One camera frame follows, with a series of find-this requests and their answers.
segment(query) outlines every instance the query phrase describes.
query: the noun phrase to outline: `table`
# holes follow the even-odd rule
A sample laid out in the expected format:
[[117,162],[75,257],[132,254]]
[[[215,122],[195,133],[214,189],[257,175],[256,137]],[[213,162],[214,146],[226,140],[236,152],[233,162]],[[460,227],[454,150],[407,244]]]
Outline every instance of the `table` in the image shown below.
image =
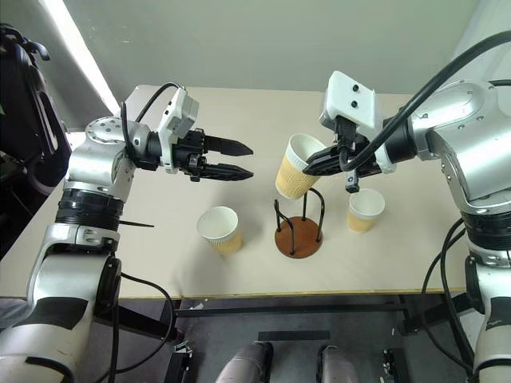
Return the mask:
[[[134,119],[156,87],[141,85],[127,100]],[[155,228],[121,226],[117,257],[123,271],[156,282],[174,298],[248,297],[289,294],[414,293],[440,251],[450,225],[459,217],[440,172],[439,161],[414,159],[389,175],[362,179],[363,188],[379,190],[386,211],[366,234],[346,225],[344,176],[322,178],[316,185],[325,197],[324,240],[307,259],[289,259],[274,243],[273,200],[286,215],[300,215],[302,201],[286,200],[275,176],[289,136],[311,134],[325,145],[331,131],[318,123],[323,94],[254,89],[190,88],[200,102],[195,127],[208,135],[240,140],[255,155],[208,154],[209,163],[238,164],[254,172],[241,182],[190,182],[183,174],[137,170],[123,219],[151,223]],[[172,96],[166,91],[143,122],[156,129]],[[380,95],[383,114],[391,116],[407,95]],[[57,187],[0,263],[0,296],[24,297],[26,282],[38,254],[46,225],[52,223],[61,198]],[[244,233],[242,249],[227,258],[217,255],[197,234],[196,221],[212,206],[237,211]],[[311,195],[307,216],[319,219],[319,201]],[[464,241],[449,252],[447,275],[452,290],[465,289]],[[435,273],[430,291],[442,287]],[[159,298],[150,287],[124,281],[121,298]]]

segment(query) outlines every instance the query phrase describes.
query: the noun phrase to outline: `floor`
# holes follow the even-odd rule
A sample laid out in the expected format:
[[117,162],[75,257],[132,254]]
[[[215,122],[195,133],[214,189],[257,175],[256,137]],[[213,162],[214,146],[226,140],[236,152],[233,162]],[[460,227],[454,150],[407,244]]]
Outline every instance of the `floor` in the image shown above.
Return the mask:
[[[306,297],[273,299],[225,299],[215,301],[185,301],[182,308],[204,305],[271,306],[279,304],[350,303],[349,297]],[[385,297],[364,297],[364,303],[384,302]],[[132,310],[159,318],[162,301],[122,302]],[[242,346],[256,340],[259,332],[281,330],[320,330],[327,336],[307,341],[272,341],[275,354],[271,382],[312,383],[315,381],[316,354],[321,345],[336,344],[355,365],[361,383],[387,382],[382,367],[382,351],[390,347],[403,347],[413,383],[460,382],[465,380],[463,371],[443,357],[423,332],[402,337],[398,321],[402,314],[380,313],[331,313],[331,314],[252,314],[214,318],[186,318],[178,320],[178,327],[185,332],[185,339],[194,350],[189,383],[214,382],[229,358]],[[446,324],[433,328],[434,333],[448,349],[455,351],[450,328]],[[106,371],[109,364],[111,329],[95,323],[85,360],[79,372],[79,383],[94,381]],[[137,361],[149,353],[157,340],[121,331],[119,366]],[[117,376],[116,382],[163,382],[171,346],[165,346],[152,360],[132,372]]]

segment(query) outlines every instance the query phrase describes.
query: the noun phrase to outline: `white paper cup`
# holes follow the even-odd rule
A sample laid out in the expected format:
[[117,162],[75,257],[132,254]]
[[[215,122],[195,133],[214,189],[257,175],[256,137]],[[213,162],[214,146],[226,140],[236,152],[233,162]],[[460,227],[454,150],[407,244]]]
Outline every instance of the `white paper cup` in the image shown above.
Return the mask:
[[303,174],[302,170],[307,166],[307,159],[324,148],[313,136],[302,133],[291,136],[275,180],[277,191],[289,199],[302,197],[319,180]]
[[237,252],[243,242],[238,215],[226,206],[206,211],[197,221],[197,231],[222,255]]
[[385,210],[383,195],[372,189],[362,189],[350,196],[348,226],[351,230],[364,233],[371,229],[376,219]]

